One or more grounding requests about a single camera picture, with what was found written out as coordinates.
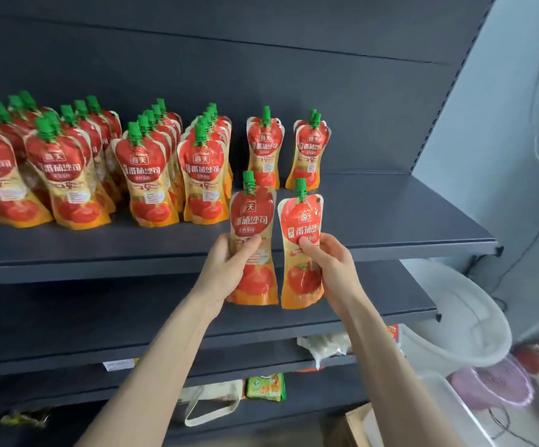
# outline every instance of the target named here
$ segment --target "pink basket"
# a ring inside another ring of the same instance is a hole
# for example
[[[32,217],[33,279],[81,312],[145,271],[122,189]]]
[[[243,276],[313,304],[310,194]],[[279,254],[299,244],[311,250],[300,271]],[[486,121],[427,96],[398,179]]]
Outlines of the pink basket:
[[[490,367],[462,368],[450,383],[470,409],[528,406],[534,398],[530,377],[510,356]]]

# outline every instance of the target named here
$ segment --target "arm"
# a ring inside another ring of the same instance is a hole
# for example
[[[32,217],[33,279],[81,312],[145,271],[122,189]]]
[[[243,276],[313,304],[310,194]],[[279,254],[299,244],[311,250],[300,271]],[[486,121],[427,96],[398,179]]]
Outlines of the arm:
[[[147,353],[75,447],[159,447],[207,326],[243,276],[258,236],[229,259],[221,235],[189,295],[164,323]]]
[[[320,243],[302,238],[300,246],[321,267],[325,296],[350,337],[384,445],[464,447],[364,293],[350,251],[329,234]]]

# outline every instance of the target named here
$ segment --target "white wall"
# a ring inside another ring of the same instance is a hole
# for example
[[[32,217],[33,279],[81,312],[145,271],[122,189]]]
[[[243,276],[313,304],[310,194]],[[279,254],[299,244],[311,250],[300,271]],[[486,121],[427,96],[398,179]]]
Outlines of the white wall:
[[[539,63],[539,0],[497,0],[414,175],[505,246],[474,280],[508,302],[515,338],[539,323],[539,163],[529,106]],[[539,132],[539,90],[534,108]],[[448,259],[458,269],[466,257]]]

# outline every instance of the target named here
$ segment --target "green snack package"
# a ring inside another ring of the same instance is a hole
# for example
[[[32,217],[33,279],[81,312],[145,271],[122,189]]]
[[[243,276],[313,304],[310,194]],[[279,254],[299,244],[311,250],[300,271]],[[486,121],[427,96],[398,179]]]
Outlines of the green snack package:
[[[262,398],[280,402],[286,400],[286,385],[284,383],[284,374],[253,377],[247,380],[247,398]]]

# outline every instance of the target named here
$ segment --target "hand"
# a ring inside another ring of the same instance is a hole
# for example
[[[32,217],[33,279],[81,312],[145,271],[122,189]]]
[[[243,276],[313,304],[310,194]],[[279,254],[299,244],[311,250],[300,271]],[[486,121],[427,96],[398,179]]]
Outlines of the hand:
[[[319,246],[311,243],[308,238],[301,237],[299,246],[321,267],[325,296],[340,319],[347,301],[366,298],[356,274],[352,254],[336,237],[322,233]]]
[[[229,237],[228,233],[223,233],[218,237],[209,250],[203,269],[191,290],[192,295],[202,297],[206,303],[210,304],[214,317],[220,313],[222,303],[243,277],[247,260],[261,244],[261,236],[254,235],[240,251],[230,257]]]

